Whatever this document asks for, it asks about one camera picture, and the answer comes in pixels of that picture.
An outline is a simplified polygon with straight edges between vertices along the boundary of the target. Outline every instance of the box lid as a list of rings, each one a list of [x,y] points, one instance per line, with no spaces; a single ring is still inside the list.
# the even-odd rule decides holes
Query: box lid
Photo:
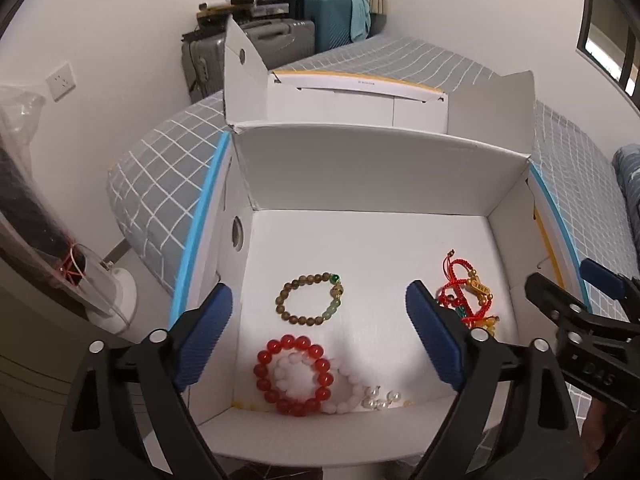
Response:
[[[226,121],[237,133],[268,124],[385,127],[446,134],[529,155],[534,139],[533,74],[462,84],[451,95],[379,76],[269,72],[229,18],[225,43]]]

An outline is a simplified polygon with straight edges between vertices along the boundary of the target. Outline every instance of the wall outlet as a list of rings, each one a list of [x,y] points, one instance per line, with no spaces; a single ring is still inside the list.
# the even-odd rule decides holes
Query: wall outlet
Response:
[[[76,80],[71,70],[71,65],[65,63],[61,68],[47,77],[47,85],[49,85],[51,97],[53,97],[55,102],[60,101],[60,99],[71,92],[76,87]]]

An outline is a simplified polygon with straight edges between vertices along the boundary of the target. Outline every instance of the suitcase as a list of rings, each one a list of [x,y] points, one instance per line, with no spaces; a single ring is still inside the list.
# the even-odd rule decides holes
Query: suitcase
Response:
[[[314,53],[315,26],[311,21],[261,20],[241,27],[269,70]],[[182,43],[182,68],[191,103],[222,90],[224,44],[224,34]]]
[[[351,43],[351,0],[289,0],[289,15],[316,24],[316,54]]]

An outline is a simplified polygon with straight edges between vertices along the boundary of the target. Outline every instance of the round hole in box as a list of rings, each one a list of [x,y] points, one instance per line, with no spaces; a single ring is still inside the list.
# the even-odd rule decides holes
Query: round hole in box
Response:
[[[242,222],[236,216],[234,223],[231,226],[231,241],[236,251],[242,250],[242,244],[244,244],[244,229],[242,228]]]

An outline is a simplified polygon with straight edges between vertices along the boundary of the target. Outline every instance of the white cardboard box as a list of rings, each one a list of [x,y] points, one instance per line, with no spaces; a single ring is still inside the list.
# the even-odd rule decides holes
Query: white cardboard box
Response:
[[[499,340],[553,337],[524,298],[524,279],[540,270],[580,291],[562,224],[530,168],[534,104],[530,72],[462,85],[452,95],[365,76],[269,73],[229,22],[225,109],[233,132],[223,134],[211,163],[174,297],[177,314],[197,308],[218,279],[233,291],[231,320],[186,396],[214,453],[292,466],[424,453],[454,392],[438,379],[404,292],[420,279],[435,294],[452,248],[491,288]],[[274,311],[283,284],[323,272],[341,276],[338,314],[311,328],[283,322]],[[328,289],[293,291],[287,309],[319,316]],[[308,335],[365,384],[400,391],[414,405],[275,413],[252,369],[267,341],[286,333]],[[501,386],[489,426],[505,398]],[[161,463],[153,435],[146,444]]]

